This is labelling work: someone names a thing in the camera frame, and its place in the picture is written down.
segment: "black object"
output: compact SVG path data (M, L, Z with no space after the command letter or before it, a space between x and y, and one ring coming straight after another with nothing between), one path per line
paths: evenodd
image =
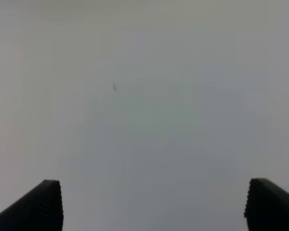
M251 179L244 217L249 231L289 231L289 193L268 179Z
M0 231L61 231L60 182L44 180L0 213Z

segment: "black plastic part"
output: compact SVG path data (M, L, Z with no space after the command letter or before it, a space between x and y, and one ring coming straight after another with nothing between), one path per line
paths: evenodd
M60 182L44 180L0 213L0 231L61 231Z
M289 231L289 193L268 179L251 179L244 216L249 231Z

